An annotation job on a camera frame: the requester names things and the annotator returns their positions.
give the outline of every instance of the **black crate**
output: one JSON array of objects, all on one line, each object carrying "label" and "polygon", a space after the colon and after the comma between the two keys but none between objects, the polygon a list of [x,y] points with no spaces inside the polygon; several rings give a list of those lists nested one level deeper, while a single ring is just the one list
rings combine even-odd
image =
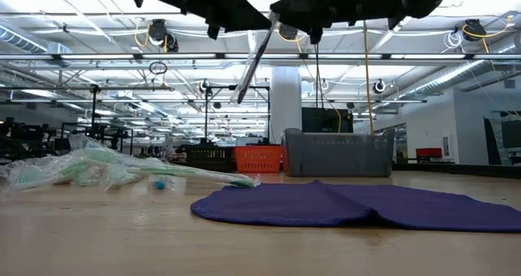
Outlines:
[{"label": "black crate", "polygon": [[220,172],[235,170],[233,147],[195,146],[186,149],[186,163],[190,167]]}]

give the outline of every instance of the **ceiling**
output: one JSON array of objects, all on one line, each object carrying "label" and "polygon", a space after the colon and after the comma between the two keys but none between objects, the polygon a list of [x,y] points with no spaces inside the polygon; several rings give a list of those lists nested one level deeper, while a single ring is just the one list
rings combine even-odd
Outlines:
[{"label": "ceiling", "polygon": [[[269,3],[277,0],[249,0],[259,11],[268,12]],[[489,33],[503,30],[506,26],[506,15],[517,15],[521,10],[521,0],[445,0],[439,8],[424,19],[410,19],[402,23],[399,30],[389,33],[386,20],[367,21],[367,40],[372,53],[460,53],[460,46],[451,49],[447,46],[447,36],[454,30],[454,26],[462,26],[466,19],[479,19]],[[61,43],[73,53],[161,53],[160,47],[148,42],[140,46],[136,42],[146,41],[147,26],[153,19],[165,19],[166,26],[178,40],[179,52],[182,53],[248,53],[254,40],[264,38],[264,31],[250,33],[221,33],[214,41],[206,36],[207,25],[204,19],[196,15],[181,15],[176,7],[157,0],[144,0],[141,8],[137,8],[133,0],[0,0],[0,24],[8,23],[12,27],[19,28],[35,42],[49,41]],[[320,53],[362,53],[364,52],[364,33],[362,23],[354,27],[348,27],[345,23],[334,24],[332,28],[324,31],[324,36],[319,45]],[[490,39],[490,45],[509,37],[518,31],[521,24],[521,16],[514,16],[509,22],[508,29],[494,39]],[[106,33],[113,42],[104,37]],[[271,38],[267,53],[313,53],[313,46],[305,34],[299,34],[300,46],[295,42],[287,42],[274,33]],[[483,49],[481,42],[463,41],[462,46],[466,52],[476,52]],[[0,42],[0,53],[26,53],[12,45]],[[234,63],[225,60],[207,61],[171,61],[169,70],[163,76],[158,76],[152,84],[153,77],[145,80],[142,73],[148,74],[143,66],[136,69],[136,63],[130,64],[126,69],[111,69],[118,64],[129,65],[128,61],[102,62],[107,67],[101,69],[80,69],[94,66],[89,61],[76,61],[70,68],[57,68],[45,63],[32,64],[32,67],[24,62],[11,63],[18,68],[29,68],[33,73],[45,80],[38,85],[56,85],[59,80],[59,70],[62,72],[62,81],[68,80],[66,85],[87,86],[99,83],[101,86],[148,86],[146,90],[120,91],[120,97],[134,99],[173,99],[187,100],[200,99],[199,84],[207,80],[211,85],[234,85],[241,79],[245,63]],[[271,78],[271,65],[263,64],[256,71],[256,85],[269,85]],[[285,65],[296,66],[305,81],[313,81],[317,66],[312,62],[306,68],[303,63],[292,62]],[[392,83],[393,90],[404,89],[412,85],[420,77],[451,63],[437,65],[400,64],[400,65],[370,65],[370,81],[381,79]],[[347,64],[321,64],[321,76],[328,81],[326,96],[329,99],[358,98],[365,96],[366,70],[363,66]],[[156,90],[161,83],[167,84],[171,90]],[[19,93],[23,98],[34,98],[31,94]],[[115,98],[117,92],[104,91],[102,99]],[[223,90],[216,99],[223,100],[221,108],[211,110],[215,114],[215,120],[211,122],[212,133],[247,134],[266,131],[267,105],[260,96],[261,92],[248,91],[247,99],[256,99],[257,103],[239,106],[224,102],[230,98],[232,91]],[[88,91],[78,92],[75,98],[90,99]],[[88,103],[78,103],[77,106],[88,109]],[[157,117],[148,114],[142,108],[129,108],[127,103],[111,105],[114,116],[133,116],[134,120],[145,117]],[[157,103],[157,110],[161,110],[169,116],[183,116],[184,127],[177,126],[179,133],[189,134],[191,137],[199,136],[200,127],[204,123],[201,119],[200,108],[202,103]],[[225,118],[237,113],[237,119]],[[155,123],[157,128],[174,125],[172,121],[164,120],[163,124]]]}]

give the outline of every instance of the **orange basket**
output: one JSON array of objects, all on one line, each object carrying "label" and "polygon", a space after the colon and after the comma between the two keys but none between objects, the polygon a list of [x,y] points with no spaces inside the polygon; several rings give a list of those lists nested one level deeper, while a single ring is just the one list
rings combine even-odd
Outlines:
[{"label": "orange basket", "polygon": [[240,173],[278,173],[281,155],[281,146],[235,147]]}]

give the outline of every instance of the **purple cloth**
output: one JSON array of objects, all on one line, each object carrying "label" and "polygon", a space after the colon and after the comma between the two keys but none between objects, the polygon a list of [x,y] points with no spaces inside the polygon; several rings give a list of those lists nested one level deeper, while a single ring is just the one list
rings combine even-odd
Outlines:
[{"label": "purple cloth", "polygon": [[203,218],[269,226],[367,224],[415,230],[521,232],[521,212],[466,195],[401,186],[261,184],[224,187],[193,203]]}]

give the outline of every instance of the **gray storage bin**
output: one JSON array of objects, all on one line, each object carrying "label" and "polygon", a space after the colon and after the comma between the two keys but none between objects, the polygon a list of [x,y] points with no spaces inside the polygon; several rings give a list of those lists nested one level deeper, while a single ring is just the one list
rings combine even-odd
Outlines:
[{"label": "gray storage bin", "polygon": [[394,129],[378,135],[286,129],[282,147],[284,172],[292,177],[388,177]]}]

